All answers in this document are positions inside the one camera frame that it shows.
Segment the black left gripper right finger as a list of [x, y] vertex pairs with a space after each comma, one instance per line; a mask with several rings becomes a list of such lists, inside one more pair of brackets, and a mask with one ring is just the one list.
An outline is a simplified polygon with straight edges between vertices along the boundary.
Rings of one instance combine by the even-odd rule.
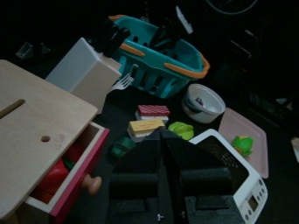
[[246, 224], [234, 200], [239, 165], [216, 138], [190, 143], [167, 129], [160, 135], [174, 224]]

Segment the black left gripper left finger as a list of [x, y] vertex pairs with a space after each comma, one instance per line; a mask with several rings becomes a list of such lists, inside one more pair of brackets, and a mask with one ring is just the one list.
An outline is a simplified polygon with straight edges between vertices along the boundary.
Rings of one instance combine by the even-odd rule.
[[162, 131], [158, 128], [119, 159], [108, 186], [107, 224], [160, 224]]

